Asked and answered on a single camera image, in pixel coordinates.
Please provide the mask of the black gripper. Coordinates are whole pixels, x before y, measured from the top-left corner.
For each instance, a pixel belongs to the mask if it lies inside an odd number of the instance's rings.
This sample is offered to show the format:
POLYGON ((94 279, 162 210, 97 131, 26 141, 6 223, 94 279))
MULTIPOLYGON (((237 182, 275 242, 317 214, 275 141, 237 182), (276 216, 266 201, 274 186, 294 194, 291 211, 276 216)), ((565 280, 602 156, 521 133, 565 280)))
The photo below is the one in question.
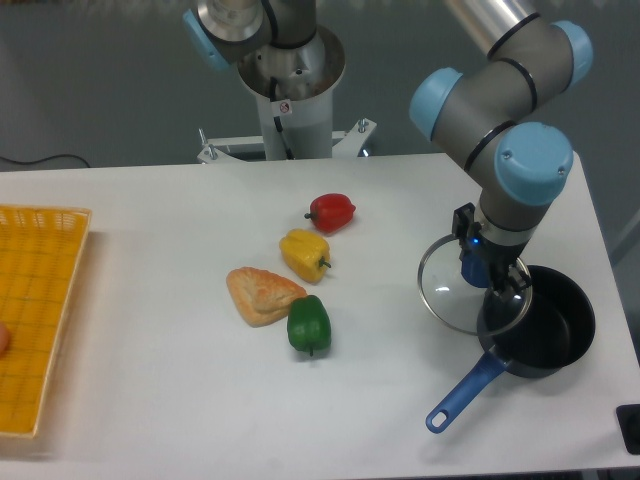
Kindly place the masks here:
POLYGON ((473 287, 491 288, 501 302, 511 300, 511 290, 521 294, 531 286, 526 268, 517 267, 517 260, 526 244, 499 245, 477 234, 471 249, 460 252, 461 275, 473 287))

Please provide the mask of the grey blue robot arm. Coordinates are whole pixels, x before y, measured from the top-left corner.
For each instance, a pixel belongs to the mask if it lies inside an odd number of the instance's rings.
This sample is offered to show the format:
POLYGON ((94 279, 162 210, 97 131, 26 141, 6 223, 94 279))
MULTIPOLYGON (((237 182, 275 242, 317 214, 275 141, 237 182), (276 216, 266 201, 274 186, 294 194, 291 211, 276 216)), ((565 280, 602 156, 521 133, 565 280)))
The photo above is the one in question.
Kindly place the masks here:
MULTIPOLYGON (((478 202, 453 217, 464 279, 510 298, 530 285, 517 259, 574 158, 562 132, 529 115, 589 72, 593 49, 582 28, 548 23, 527 1, 451 1, 448 9, 487 65, 470 77, 452 68, 430 74, 409 115, 481 188, 478 202)), ((205 62, 235 66, 253 94, 268 159, 331 155, 345 54, 314 2, 201 1, 183 22, 205 62)))

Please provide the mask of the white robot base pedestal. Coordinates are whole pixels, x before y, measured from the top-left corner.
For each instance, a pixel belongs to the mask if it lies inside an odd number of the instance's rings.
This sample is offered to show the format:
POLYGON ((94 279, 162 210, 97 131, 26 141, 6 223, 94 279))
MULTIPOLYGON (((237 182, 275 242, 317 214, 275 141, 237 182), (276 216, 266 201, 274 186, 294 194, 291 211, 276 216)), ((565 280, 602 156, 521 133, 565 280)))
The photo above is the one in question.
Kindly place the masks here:
POLYGON ((239 79, 256 101, 259 136, 208 138, 200 132, 203 164, 239 161, 356 158, 370 154, 377 123, 366 117, 349 130, 333 129, 333 94, 345 72, 345 52, 323 26, 303 46, 265 45, 236 64, 239 79))

